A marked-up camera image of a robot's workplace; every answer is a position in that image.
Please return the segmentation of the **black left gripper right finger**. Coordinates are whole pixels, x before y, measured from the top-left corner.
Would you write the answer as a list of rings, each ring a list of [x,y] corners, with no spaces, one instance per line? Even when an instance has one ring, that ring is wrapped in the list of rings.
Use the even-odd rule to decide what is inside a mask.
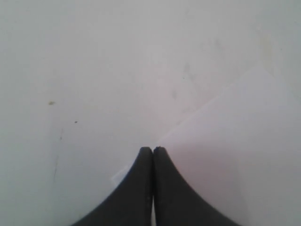
[[[153,150],[153,197],[158,226],[236,226],[185,181],[163,147]]]

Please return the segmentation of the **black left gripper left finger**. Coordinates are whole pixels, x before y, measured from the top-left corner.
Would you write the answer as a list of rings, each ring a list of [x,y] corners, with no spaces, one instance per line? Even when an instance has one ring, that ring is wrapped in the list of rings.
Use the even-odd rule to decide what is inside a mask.
[[[150,226],[152,213],[152,150],[142,147],[116,189],[75,226]]]

